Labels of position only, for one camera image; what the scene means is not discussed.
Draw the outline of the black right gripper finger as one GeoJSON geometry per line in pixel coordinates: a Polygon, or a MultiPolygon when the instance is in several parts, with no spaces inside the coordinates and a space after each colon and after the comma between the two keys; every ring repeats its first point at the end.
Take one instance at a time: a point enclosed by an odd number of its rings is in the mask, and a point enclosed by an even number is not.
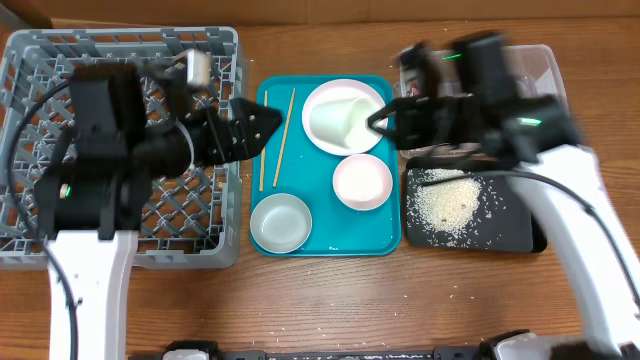
{"type": "Polygon", "coordinates": [[[375,133],[388,139],[398,150],[415,148],[415,136],[405,121],[396,121],[393,129],[383,128],[381,120],[369,120],[368,127],[375,133]]]}
{"type": "Polygon", "coordinates": [[[405,115],[415,105],[414,97],[395,98],[367,119],[369,125],[375,125],[385,118],[405,115]]]}

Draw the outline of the pink bowl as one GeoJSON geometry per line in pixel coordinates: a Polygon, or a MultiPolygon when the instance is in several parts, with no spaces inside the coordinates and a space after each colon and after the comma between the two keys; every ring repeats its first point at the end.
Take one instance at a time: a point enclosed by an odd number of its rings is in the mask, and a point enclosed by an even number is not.
{"type": "Polygon", "coordinates": [[[332,185],[344,205],[356,211],[370,211],[391,196],[394,180],[382,160],[370,154],[355,154],[338,164],[332,185]]]}

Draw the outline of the large white plate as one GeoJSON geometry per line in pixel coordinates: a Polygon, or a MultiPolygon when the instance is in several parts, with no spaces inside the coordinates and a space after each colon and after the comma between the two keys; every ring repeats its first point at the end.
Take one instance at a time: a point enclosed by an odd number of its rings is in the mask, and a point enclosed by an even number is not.
{"type": "Polygon", "coordinates": [[[316,87],[302,109],[302,126],[320,150],[351,156],[372,150],[382,136],[368,126],[368,117],[385,105],[371,85],[354,79],[336,79],[316,87]]]}

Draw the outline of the white cup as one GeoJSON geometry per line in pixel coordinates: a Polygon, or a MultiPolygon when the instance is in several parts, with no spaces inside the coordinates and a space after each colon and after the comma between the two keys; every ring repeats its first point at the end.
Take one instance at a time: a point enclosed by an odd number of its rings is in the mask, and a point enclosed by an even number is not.
{"type": "Polygon", "coordinates": [[[367,119],[376,110],[368,97],[321,102],[310,113],[311,134],[326,144],[352,152],[366,152],[380,136],[369,129],[367,119]]]}

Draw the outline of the grey bowl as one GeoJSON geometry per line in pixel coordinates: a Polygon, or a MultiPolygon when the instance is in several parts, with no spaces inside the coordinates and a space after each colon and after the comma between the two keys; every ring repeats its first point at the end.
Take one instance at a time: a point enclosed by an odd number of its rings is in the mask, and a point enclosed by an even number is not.
{"type": "Polygon", "coordinates": [[[261,200],[250,217],[250,233],[259,248],[273,254],[298,250],[312,231],[312,215],[298,197],[278,193],[261,200]]]}

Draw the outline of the red snack wrapper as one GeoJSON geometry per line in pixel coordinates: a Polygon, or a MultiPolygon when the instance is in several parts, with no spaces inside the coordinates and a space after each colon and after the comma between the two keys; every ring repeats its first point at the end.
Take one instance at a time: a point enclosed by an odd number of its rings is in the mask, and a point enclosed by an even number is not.
{"type": "Polygon", "coordinates": [[[408,90],[407,90],[408,97],[415,97],[421,94],[419,82],[417,80],[412,80],[408,82],[407,86],[408,86],[408,90]]]}

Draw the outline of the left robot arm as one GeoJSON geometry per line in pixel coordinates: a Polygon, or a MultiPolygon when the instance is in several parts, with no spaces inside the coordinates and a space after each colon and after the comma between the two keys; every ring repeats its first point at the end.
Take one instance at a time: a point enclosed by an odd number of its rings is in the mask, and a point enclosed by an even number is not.
{"type": "Polygon", "coordinates": [[[159,178],[256,157],[282,114],[244,98],[232,119],[192,96],[210,81],[203,65],[104,63],[73,71],[75,119],[35,183],[47,240],[53,359],[125,355],[128,283],[142,210],[159,178]]]}

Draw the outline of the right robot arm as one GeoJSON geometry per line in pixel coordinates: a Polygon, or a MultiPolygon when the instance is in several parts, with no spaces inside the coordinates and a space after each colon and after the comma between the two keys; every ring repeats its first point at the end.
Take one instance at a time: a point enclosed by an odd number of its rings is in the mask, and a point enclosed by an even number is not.
{"type": "Polygon", "coordinates": [[[446,60],[461,86],[444,96],[437,56],[424,43],[403,50],[400,66],[418,92],[370,116],[400,150],[476,143],[552,242],[582,316],[579,338],[515,330],[483,341],[481,359],[635,359],[639,355],[639,259],[610,201],[598,159],[567,106],[554,95],[525,97],[508,63],[505,37],[494,31],[451,43],[446,60]]]}

